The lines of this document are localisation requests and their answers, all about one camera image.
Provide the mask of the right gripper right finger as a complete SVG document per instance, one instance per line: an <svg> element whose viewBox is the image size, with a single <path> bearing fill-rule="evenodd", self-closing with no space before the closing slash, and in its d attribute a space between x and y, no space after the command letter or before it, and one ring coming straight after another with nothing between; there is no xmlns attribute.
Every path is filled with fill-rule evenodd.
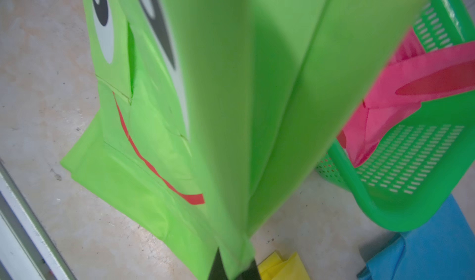
<svg viewBox="0 0 475 280"><path fill-rule="evenodd" d="M237 280L261 280L259 270L255 260L251 261L248 269L243 271L238 277Z"/></svg>

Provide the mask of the pink rabbit raincoat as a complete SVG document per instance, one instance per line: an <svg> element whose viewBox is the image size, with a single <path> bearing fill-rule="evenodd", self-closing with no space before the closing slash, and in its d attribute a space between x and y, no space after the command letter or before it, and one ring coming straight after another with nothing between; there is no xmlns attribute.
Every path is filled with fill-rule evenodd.
<svg viewBox="0 0 475 280"><path fill-rule="evenodd" d="M354 167L422 102L474 90L475 44L425 52L411 29L337 139Z"/></svg>

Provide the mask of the green frog raincoat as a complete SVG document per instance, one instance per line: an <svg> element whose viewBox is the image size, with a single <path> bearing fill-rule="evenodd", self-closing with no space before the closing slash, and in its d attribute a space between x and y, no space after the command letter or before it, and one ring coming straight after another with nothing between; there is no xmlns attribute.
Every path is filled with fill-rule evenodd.
<svg viewBox="0 0 475 280"><path fill-rule="evenodd" d="M428 1L83 0L100 108L62 166L237 280Z"/></svg>

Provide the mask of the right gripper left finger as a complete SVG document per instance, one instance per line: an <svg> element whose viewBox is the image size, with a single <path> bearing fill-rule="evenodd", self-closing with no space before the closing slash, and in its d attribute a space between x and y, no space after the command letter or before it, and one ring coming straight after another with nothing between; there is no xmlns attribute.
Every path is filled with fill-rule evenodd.
<svg viewBox="0 0 475 280"><path fill-rule="evenodd" d="M228 280L223 267L220 249L216 251L212 267L210 269L208 280Z"/></svg>

